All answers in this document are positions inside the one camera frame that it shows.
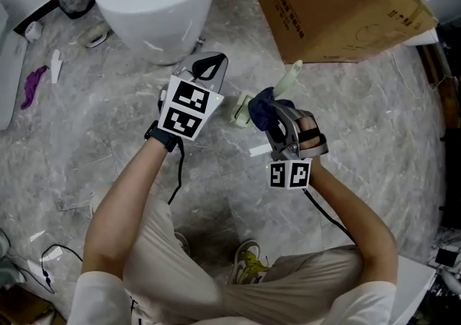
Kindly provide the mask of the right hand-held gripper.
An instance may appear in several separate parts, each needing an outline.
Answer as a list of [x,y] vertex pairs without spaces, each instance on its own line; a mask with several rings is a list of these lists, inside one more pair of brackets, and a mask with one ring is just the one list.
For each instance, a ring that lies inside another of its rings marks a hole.
[[312,159],[328,153],[326,137],[321,133],[318,146],[301,150],[297,121],[307,116],[315,119],[313,114],[278,102],[274,108],[279,124],[266,131],[273,160],[269,164],[269,185],[286,190],[305,189],[309,184]]

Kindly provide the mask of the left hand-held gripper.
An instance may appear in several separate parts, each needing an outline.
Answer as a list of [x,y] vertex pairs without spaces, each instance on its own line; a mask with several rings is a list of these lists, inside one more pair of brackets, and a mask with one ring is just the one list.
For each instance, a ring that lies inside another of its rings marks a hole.
[[[228,68],[228,57],[219,52],[199,52],[186,57],[171,75],[158,119],[158,127],[183,139],[194,141],[210,116],[222,104],[224,96],[218,94]],[[179,78],[188,71],[200,86]]]

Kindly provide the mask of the person's right hand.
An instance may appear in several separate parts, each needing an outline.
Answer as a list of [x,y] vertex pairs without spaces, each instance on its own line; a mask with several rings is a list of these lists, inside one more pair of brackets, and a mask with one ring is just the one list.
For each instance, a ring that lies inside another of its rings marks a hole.
[[297,123],[301,132],[301,150],[315,148],[321,143],[321,132],[318,129],[316,121],[312,117],[307,116],[301,118],[297,121]]

